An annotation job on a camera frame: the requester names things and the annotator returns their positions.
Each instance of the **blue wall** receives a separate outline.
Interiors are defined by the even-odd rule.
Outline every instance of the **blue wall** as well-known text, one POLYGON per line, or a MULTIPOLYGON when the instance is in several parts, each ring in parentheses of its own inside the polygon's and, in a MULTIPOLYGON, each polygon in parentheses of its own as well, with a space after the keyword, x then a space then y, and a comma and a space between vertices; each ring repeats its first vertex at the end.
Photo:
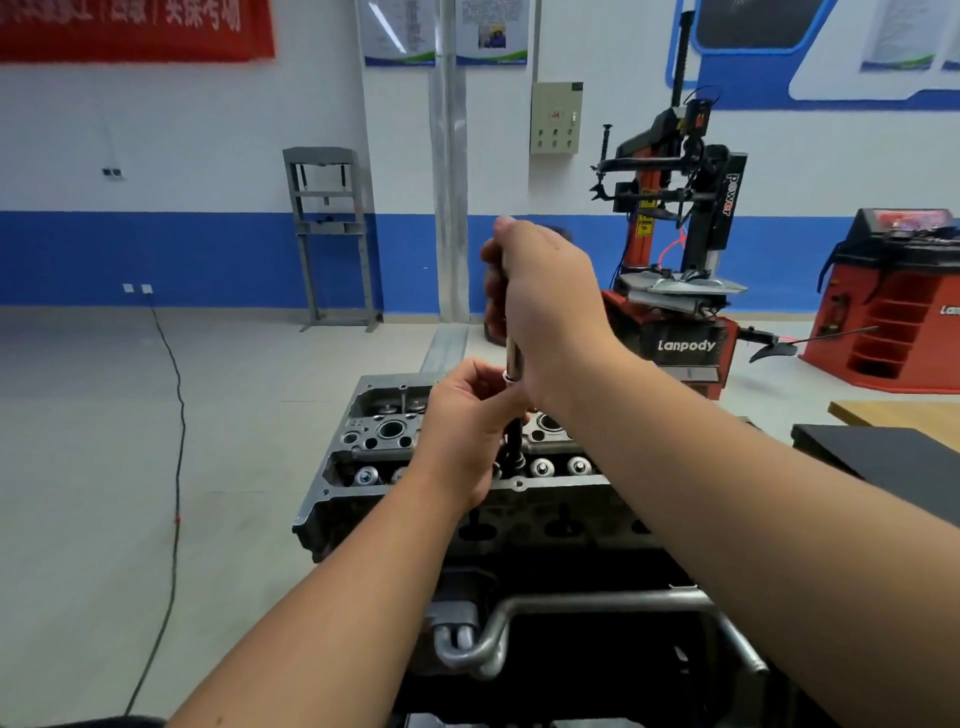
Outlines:
MULTIPOLYGON (((619 215, 532 215, 573 232, 602 285, 620 258, 619 215)), ((468 218, 470 310, 484 308, 480 247, 494 217, 468 218)), ((433 215, 368 216, 374 292, 388 313, 439 311, 433 215)), ((846 217, 735 218, 720 273, 748 286, 733 310, 813 311, 816 279, 846 217)), ((676 231, 660 224, 654 256, 676 231)), ((361 307, 351 238, 311 243, 319 305, 361 307)), ((678 249, 664 261, 679 262, 678 249)), ((293 221, 287 213, 0 212, 0 304, 127 305, 121 283, 150 283, 159 305, 306 307, 293 221)))

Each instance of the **wooden board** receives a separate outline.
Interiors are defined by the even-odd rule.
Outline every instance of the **wooden board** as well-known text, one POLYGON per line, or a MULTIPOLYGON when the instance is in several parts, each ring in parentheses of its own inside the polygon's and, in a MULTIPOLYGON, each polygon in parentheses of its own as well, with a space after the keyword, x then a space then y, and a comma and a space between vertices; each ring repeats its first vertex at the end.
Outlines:
POLYGON ((840 400, 828 412, 847 425, 912 427, 960 452, 960 403, 840 400))

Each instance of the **human hand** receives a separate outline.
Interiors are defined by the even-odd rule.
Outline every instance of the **human hand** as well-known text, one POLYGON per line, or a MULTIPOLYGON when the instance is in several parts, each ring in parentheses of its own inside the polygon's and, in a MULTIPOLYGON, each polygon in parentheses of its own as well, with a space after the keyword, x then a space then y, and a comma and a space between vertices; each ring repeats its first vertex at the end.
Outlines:
POLYGON ((502 367, 464 359, 430 390, 409 472, 453 495, 466 513, 487 496, 504 427, 529 406, 522 386, 507 386, 502 367))
POLYGON ((493 223, 480 257, 489 265, 487 325, 502 338, 509 320, 524 386, 550 411, 571 359, 615 343, 590 259, 558 233, 505 216, 493 223))

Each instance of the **person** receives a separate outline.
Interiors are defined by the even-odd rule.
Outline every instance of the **person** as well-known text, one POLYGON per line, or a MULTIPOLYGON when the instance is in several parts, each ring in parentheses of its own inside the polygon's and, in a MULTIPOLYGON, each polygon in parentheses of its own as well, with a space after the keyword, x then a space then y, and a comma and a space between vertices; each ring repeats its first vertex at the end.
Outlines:
POLYGON ((406 475, 170 728, 384 725, 456 524, 490 488, 504 426, 531 403, 838 722, 960 722, 960 530, 628 352, 589 259, 555 232, 502 217, 481 255, 487 321, 501 335, 510 322, 522 383, 505 389, 500 369, 467 359, 437 384, 406 475))

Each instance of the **gray control box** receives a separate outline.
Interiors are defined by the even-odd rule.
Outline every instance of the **gray control box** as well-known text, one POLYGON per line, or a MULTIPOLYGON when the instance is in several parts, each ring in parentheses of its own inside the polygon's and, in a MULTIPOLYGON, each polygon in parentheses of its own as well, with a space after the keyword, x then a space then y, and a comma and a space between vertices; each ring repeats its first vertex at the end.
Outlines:
POLYGON ((583 101, 582 81, 534 84, 530 95, 530 154, 577 154, 583 101))

